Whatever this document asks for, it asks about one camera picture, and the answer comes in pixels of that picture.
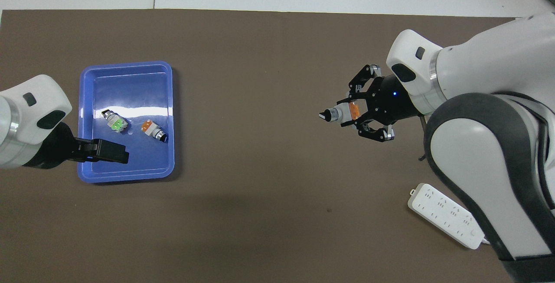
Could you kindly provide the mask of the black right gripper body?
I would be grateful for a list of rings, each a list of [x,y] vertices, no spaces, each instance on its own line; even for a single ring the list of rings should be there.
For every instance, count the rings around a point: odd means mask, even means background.
[[[399,120],[422,115],[395,75],[376,77],[367,93],[369,118],[383,125],[393,125]]]

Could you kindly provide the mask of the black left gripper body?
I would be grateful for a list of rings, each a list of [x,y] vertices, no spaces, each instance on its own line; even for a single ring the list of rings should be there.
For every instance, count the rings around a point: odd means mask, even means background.
[[[60,122],[43,140],[36,154],[24,167],[37,169],[53,169],[72,156],[77,149],[77,141],[64,122]]]

